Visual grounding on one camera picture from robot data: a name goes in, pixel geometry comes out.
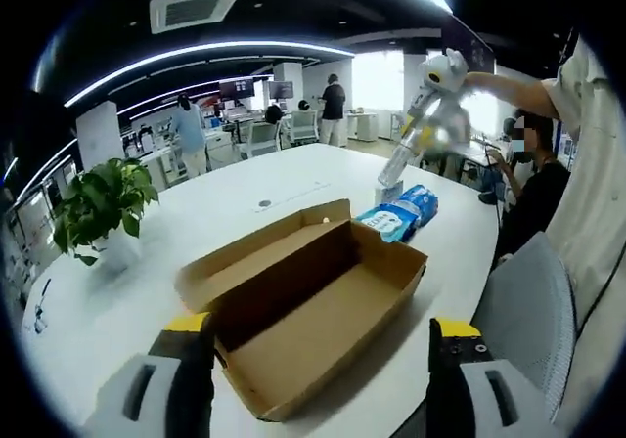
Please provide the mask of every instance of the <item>green plant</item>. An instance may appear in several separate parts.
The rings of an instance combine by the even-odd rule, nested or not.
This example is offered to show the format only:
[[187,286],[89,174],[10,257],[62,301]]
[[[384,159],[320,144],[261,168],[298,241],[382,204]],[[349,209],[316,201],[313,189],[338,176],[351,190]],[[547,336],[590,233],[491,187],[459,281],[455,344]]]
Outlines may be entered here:
[[109,159],[72,179],[67,195],[54,210],[54,241],[62,253],[70,251],[87,265],[97,257],[81,255],[76,249],[106,239],[121,222],[130,236],[139,238],[144,206],[158,201],[148,169],[138,159]]

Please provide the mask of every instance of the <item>window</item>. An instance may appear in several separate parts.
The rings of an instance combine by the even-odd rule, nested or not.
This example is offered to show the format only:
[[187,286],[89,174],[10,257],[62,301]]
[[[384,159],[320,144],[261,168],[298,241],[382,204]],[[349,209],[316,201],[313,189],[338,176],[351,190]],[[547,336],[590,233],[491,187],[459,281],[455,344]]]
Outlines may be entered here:
[[404,55],[400,50],[357,54],[352,59],[352,104],[378,110],[402,110]]
[[468,111],[469,123],[474,132],[491,137],[498,134],[498,100],[489,93],[473,93],[461,99],[461,107]]

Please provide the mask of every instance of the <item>man in black shirt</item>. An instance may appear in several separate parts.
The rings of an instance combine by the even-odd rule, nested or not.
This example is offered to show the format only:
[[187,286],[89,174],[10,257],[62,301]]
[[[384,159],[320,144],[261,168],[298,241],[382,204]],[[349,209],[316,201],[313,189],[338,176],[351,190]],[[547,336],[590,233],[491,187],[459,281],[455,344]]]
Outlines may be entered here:
[[324,90],[324,113],[320,127],[320,142],[340,146],[341,138],[347,139],[347,126],[343,123],[345,91],[336,74],[329,76],[329,85]]
[[523,111],[517,123],[523,123],[524,150],[533,154],[536,173],[522,188],[502,156],[497,152],[491,153],[509,178],[517,199],[517,204],[503,215],[494,266],[500,257],[515,253],[535,233],[546,231],[569,180],[569,171],[552,151],[552,120]]

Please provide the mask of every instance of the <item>potted plant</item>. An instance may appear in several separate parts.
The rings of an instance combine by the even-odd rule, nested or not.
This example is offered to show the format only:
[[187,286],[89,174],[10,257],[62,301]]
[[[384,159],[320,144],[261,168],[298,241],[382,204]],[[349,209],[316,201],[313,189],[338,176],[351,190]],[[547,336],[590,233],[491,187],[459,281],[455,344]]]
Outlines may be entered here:
[[[109,159],[67,186],[66,197],[54,210],[54,242],[62,253],[71,252],[89,266],[102,253],[110,268],[123,270],[151,201],[158,201],[158,193],[148,169],[138,159]],[[94,255],[78,253],[80,246],[92,248]]]

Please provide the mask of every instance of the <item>cable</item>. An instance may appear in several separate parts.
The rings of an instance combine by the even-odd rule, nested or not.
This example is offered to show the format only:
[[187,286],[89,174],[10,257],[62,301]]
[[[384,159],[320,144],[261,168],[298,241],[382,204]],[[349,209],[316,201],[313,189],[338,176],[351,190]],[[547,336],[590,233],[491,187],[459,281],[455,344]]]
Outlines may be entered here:
[[612,282],[613,277],[615,277],[615,274],[617,273],[617,269],[619,268],[619,264],[621,263],[624,257],[624,252],[626,252],[626,241],[624,241],[622,250],[619,252],[619,255],[617,256],[617,261],[615,262],[615,265],[613,266],[613,270],[611,270],[610,275],[608,276],[608,279],[606,280],[606,283],[603,285],[602,289],[600,290],[600,293],[598,293],[598,296],[596,296],[596,299],[592,303],[591,308],[589,308],[589,311],[587,311],[587,314],[585,315],[585,319],[583,320],[583,323],[580,326],[580,330],[578,330],[577,338],[580,338],[580,336],[583,334],[583,330],[585,329],[585,326],[587,325],[589,318],[591,318],[591,315],[594,313],[594,311],[600,304],[600,301],[602,300],[604,294],[606,293],[608,286]]

